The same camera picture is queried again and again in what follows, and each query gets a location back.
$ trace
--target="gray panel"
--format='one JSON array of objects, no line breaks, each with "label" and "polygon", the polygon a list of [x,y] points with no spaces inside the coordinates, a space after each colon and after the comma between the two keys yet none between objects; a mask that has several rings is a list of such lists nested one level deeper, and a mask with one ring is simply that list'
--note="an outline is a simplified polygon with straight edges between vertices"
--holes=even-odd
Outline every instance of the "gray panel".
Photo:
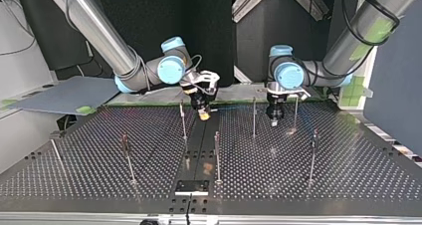
[{"label": "gray panel", "polygon": [[364,115],[417,154],[422,154],[422,0],[417,0],[401,19],[400,27],[379,47]]},{"label": "gray panel", "polygon": [[85,115],[81,107],[98,108],[118,93],[113,79],[73,77],[9,108],[44,113]]}]

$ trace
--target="cable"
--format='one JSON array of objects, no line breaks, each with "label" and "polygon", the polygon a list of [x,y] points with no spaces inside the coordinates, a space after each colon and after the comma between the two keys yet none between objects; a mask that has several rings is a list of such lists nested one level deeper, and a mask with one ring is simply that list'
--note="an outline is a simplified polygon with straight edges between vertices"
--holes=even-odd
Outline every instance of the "cable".
[{"label": "cable", "polygon": [[[372,5],[375,9],[377,9],[384,16],[386,16],[387,18],[394,21],[394,26],[391,28],[391,32],[393,32],[399,26],[400,20],[393,13],[391,13],[388,9],[386,9],[384,6],[379,4],[378,1],[376,1],[376,0],[365,0],[365,1],[367,3],[369,3],[370,5]],[[342,11],[343,19],[345,21],[345,25],[346,25],[348,31],[354,36],[354,38],[359,40],[361,43],[363,43],[367,46],[380,46],[380,45],[383,45],[384,43],[387,42],[389,37],[386,37],[381,42],[369,42],[369,41],[365,40],[363,37],[361,37],[358,33],[354,32],[354,30],[351,27],[350,21],[348,19],[348,14],[347,14],[346,6],[345,6],[345,0],[341,0],[341,11]]]},{"label": "cable", "polygon": [[69,0],[65,0],[65,17],[66,17],[66,21],[68,21],[69,26],[71,26],[71,28],[74,29],[75,31],[79,32],[79,30],[74,25],[74,23],[72,22],[69,16]]},{"label": "cable", "polygon": [[[16,5],[18,5],[18,7],[20,7],[22,9],[22,5],[19,3],[19,1],[17,0],[10,0],[12,2],[14,2]],[[14,51],[14,52],[8,52],[8,53],[0,53],[0,57],[1,56],[8,56],[8,55],[13,55],[13,54],[18,54],[18,53],[22,53],[28,49],[30,49],[36,42],[36,39],[34,37],[34,35],[32,34],[32,32],[30,31],[30,27],[28,25],[28,29],[25,28],[22,23],[19,21],[18,17],[16,17],[16,15],[13,13],[12,9],[9,7],[9,5],[7,5],[6,0],[0,0],[1,3],[3,3],[4,7],[6,8],[6,11],[10,14],[10,16],[12,16],[19,24],[19,26],[32,38],[32,42],[30,45],[28,45],[27,47]]]},{"label": "cable", "polygon": [[81,73],[81,76],[85,76],[85,74],[84,74],[84,72],[82,71],[82,69],[81,69],[81,67],[79,66],[79,65],[77,65],[77,68],[78,68],[78,70],[80,71],[80,73]]},{"label": "cable", "polygon": [[187,84],[189,84],[189,85],[191,85],[191,86],[193,86],[193,87],[197,88],[197,89],[198,89],[199,91],[201,91],[203,94],[206,94],[206,95],[208,95],[208,96],[214,96],[214,94],[212,94],[212,93],[208,93],[205,89],[203,89],[203,88],[199,87],[199,86],[198,86],[198,85],[196,85],[196,84],[192,84],[192,83],[187,82],[187,81],[184,81],[184,80],[182,80],[182,81],[180,81],[180,82],[187,83]]},{"label": "cable", "polygon": [[143,58],[136,52],[136,50],[133,48],[133,47],[131,47],[131,46],[129,46],[129,45],[127,45],[132,51],[133,51],[133,53],[135,54],[135,57],[136,57],[136,65],[135,65],[135,68],[128,74],[128,75],[126,75],[126,76],[124,76],[125,78],[130,78],[130,77],[132,77],[135,73],[137,73],[137,70],[139,69],[139,67],[140,67],[140,64],[142,64],[142,69],[143,69],[143,74],[144,74],[144,76],[145,76],[145,81],[146,81],[146,87],[147,87],[147,89],[148,89],[148,91],[151,91],[151,86],[150,86],[150,82],[151,82],[151,80],[149,79],[149,75],[148,75],[148,70],[151,70],[152,71],[152,73],[158,78],[158,75],[149,67],[149,66],[147,66],[146,65],[146,63],[145,63],[145,61],[143,60]]},{"label": "cable", "polygon": [[[400,25],[400,20],[393,14],[391,13],[387,8],[385,8],[384,6],[382,6],[378,1],[376,0],[365,0],[368,4],[370,4],[372,7],[374,7],[375,9],[377,9],[380,13],[382,13],[384,16],[386,16],[387,18],[391,19],[394,22],[394,25],[391,28],[391,32],[393,32],[399,25]],[[326,79],[326,80],[338,80],[338,79],[342,79],[345,78],[349,75],[352,75],[353,73],[355,73],[359,68],[361,68],[364,64],[364,62],[366,61],[366,59],[369,57],[370,53],[372,52],[373,48],[375,46],[380,46],[383,45],[385,42],[387,42],[387,40],[389,39],[389,36],[386,37],[384,40],[382,40],[381,42],[369,42],[367,40],[365,40],[363,37],[361,37],[358,33],[354,32],[354,30],[352,29],[352,26],[350,24],[350,21],[348,19],[348,15],[347,15],[347,11],[345,8],[345,0],[341,0],[341,11],[342,11],[342,15],[343,15],[343,19],[345,21],[346,24],[346,28],[348,29],[348,31],[353,35],[354,38],[356,38],[359,42],[361,42],[364,45],[367,46],[372,46],[368,52],[366,53],[365,57],[360,61],[360,63],[358,64],[357,67],[355,67],[353,70],[351,70],[349,73],[347,74],[342,74],[342,75],[338,75],[335,73],[330,72],[324,62],[321,62],[321,65],[323,67],[323,69],[330,75],[332,75],[332,77],[324,77],[324,76],[320,76],[317,74],[318,71],[318,64],[317,62],[314,61],[314,65],[316,67],[316,73],[310,71],[308,68],[305,67],[305,64],[302,62],[301,67],[304,68],[308,74],[312,74],[315,76],[313,83],[311,84],[311,86],[313,86],[316,81],[317,78],[322,78],[322,79]]]},{"label": "cable", "polygon": [[[7,13],[15,19],[15,21],[19,24],[19,26],[24,30],[31,38],[34,37],[34,34],[31,32],[31,28],[29,27],[29,24],[27,23],[27,27],[25,28],[24,25],[19,21],[18,17],[13,13],[12,9],[7,5],[7,0],[2,0],[3,6],[5,7]],[[18,0],[9,0],[13,3],[15,3],[21,10],[23,10],[22,5],[19,3]]]},{"label": "cable", "polygon": [[94,62],[96,62],[96,64],[97,64],[97,66],[99,66],[99,68],[100,68],[100,72],[98,73],[98,74],[96,74],[96,75],[94,75],[94,77],[99,77],[105,70],[103,69],[103,66],[99,63],[99,62],[97,62],[97,60],[94,60]]},{"label": "cable", "polygon": [[28,47],[23,48],[23,49],[20,49],[20,50],[17,50],[17,51],[15,51],[15,52],[1,53],[1,54],[0,54],[0,57],[1,57],[1,56],[12,55],[12,54],[18,54],[18,53],[22,53],[22,52],[24,52],[24,51],[27,51],[28,49],[30,49],[30,48],[31,48],[31,47],[35,44],[35,42],[36,42],[36,40],[35,40],[35,38],[33,38],[33,39],[32,39],[31,44],[30,44]]},{"label": "cable", "polygon": [[201,62],[202,62],[202,55],[197,54],[197,55],[193,56],[190,60],[193,62],[193,60],[196,59],[196,58],[199,58],[199,59],[198,59],[198,62],[196,62],[195,66],[190,67],[186,71],[190,71],[192,69],[196,69],[199,66],[199,64],[201,64]]},{"label": "cable", "polygon": [[334,93],[332,88],[328,88],[328,91],[330,91],[330,94],[338,101],[338,96]]}]

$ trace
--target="metal rod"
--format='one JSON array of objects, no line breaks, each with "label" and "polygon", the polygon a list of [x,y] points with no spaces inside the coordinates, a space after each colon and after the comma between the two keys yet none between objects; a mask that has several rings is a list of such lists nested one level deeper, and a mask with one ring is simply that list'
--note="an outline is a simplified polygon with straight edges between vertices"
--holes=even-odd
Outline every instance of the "metal rod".
[{"label": "metal rod", "polygon": [[125,132],[121,137],[121,149],[123,151],[123,156],[127,159],[127,165],[129,166],[130,176],[131,176],[131,183],[136,184],[136,178],[134,177],[133,172],[133,165],[130,160],[130,146],[129,146],[129,139],[128,134]]},{"label": "metal rod", "polygon": [[299,108],[299,95],[296,97],[296,102],[295,102],[295,120],[294,120],[292,132],[296,132],[296,130],[298,129],[298,108]]},{"label": "metal rod", "polygon": [[316,150],[313,148],[313,161],[311,162],[310,180],[309,180],[309,184],[308,184],[309,188],[311,188],[311,186],[314,183],[313,177],[314,177],[315,162],[316,162]]},{"label": "metal rod", "polygon": [[59,150],[57,149],[56,142],[53,139],[50,139],[50,142],[53,145],[54,152],[56,153],[57,157],[59,158],[60,161],[62,161],[62,157],[59,154]]},{"label": "metal rod", "polygon": [[180,116],[182,117],[182,124],[183,124],[183,138],[184,140],[187,139],[186,135],[186,122],[185,122],[185,116],[183,111],[183,101],[180,102]]},{"label": "metal rod", "polygon": [[220,174],[220,133],[218,131],[215,132],[214,144],[215,144],[214,153],[217,159],[217,181],[215,182],[217,184],[222,184],[223,180],[221,180],[221,174]]},{"label": "metal rod", "polygon": [[253,137],[256,136],[256,115],[257,115],[257,99],[254,98],[254,130],[253,130]]},{"label": "metal rod", "polygon": [[132,177],[132,183],[137,183],[136,178],[134,177],[134,173],[133,173],[133,167],[130,161],[130,156],[127,157],[127,163],[129,164],[129,169],[130,169],[130,175]]},{"label": "metal rod", "polygon": [[314,167],[315,167],[315,162],[316,162],[317,148],[319,147],[319,136],[318,136],[317,129],[314,129],[313,140],[311,142],[311,146],[313,148],[313,160],[311,162],[309,188],[311,188],[311,186],[314,183],[314,180],[313,180],[313,177],[314,177]]}]

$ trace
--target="yellow object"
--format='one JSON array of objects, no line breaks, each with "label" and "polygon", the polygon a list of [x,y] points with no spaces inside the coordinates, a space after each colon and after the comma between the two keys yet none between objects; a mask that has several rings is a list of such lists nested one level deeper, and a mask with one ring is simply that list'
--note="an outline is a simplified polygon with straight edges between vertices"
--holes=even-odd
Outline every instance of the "yellow object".
[{"label": "yellow object", "polygon": [[210,114],[205,112],[205,113],[200,113],[199,117],[201,118],[201,120],[208,120],[208,118],[210,118]]},{"label": "yellow object", "polygon": [[197,88],[193,88],[191,90],[185,90],[185,91],[183,91],[183,93],[186,94],[186,95],[193,94],[193,93],[196,93],[196,92],[198,92],[198,89]]}]

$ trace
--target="white wall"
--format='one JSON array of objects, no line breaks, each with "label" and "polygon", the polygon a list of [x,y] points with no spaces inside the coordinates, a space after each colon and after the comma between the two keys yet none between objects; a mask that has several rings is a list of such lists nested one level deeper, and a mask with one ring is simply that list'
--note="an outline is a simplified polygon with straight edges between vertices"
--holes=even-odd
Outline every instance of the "white wall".
[{"label": "white wall", "polygon": [[[23,12],[12,10],[21,19]],[[27,47],[32,42],[0,3],[0,54]],[[0,56],[0,102],[15,98],[53,81],[37,44],[25,52]],[[23,111],[0,111],[0,173],[49,140],[58,129],[57,114]]]},{"label": "white wall", "polygon": [[[11,4],[11,8],[23,25],[26,25],[22,10],[14,4]],[[0,54],[20,50],[31,42],[32,38],[19,27],[0,3]],[[19,54],[0,56],[0,101],[48,84],[52,80],[37,44]]]}]

